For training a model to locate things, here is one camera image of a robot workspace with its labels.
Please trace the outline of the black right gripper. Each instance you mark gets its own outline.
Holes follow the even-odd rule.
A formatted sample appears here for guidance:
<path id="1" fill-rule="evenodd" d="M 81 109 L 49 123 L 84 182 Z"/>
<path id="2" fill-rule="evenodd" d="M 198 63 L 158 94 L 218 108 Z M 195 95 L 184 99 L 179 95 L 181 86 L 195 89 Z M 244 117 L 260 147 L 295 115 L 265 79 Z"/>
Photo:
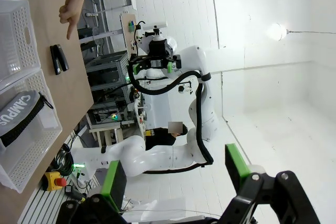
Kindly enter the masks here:
<path id="1" fill-rule="evenodd" d="M 148 56 L 133 57 L 129 61 L 129 75 L 137 75 L 142 70 L 153 68 L 166 68 L 168 73 L 173 73 L 182 68 L 181 56 L 170 56 L 167 39 L 152 40 L 149 43 Z"/>

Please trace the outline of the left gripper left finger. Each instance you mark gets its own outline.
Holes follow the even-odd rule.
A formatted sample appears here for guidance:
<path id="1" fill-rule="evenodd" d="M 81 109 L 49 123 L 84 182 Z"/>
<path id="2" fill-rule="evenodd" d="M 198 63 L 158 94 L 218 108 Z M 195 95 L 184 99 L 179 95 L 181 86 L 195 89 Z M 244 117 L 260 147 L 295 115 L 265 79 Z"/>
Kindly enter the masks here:
<path id="1" fill-rule="evenodd" d="M 84 201 L 63 202 L 56 223 L 127 223 L 121 213 L 126 184 L 121 163 L 111 162 L 99 192 Z"/>

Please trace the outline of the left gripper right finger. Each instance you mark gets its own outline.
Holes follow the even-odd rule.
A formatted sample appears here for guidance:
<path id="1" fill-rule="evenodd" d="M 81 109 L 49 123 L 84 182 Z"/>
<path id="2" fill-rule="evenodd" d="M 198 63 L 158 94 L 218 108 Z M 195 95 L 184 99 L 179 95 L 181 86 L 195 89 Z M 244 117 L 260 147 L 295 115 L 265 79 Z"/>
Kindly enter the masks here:
<path id="1" fill-rule="evenodd" d="M 275 177 L 252 172 L 235 144 L 225 145 L 225 166 L 236 196 L 220 217 L 220 223 L 251 223 L 258 205 L 269 205 L 279 223 L 320 222 L 294 172 L 286 170 Z"/>

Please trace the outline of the person's right hand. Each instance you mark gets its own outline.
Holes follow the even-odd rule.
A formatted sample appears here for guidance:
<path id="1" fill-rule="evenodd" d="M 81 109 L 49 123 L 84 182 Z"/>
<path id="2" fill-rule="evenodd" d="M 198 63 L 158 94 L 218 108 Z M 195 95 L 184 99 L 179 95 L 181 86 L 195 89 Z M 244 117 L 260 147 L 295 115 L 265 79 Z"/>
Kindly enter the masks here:
<path id="1" fill-rule="evenodd" d="M 65 4 L 59 9 L 61 24 L 68 24 L 67 39 L 69 40 L 72 32 L 77 28 L 84 0 L 66 0 Z"/>

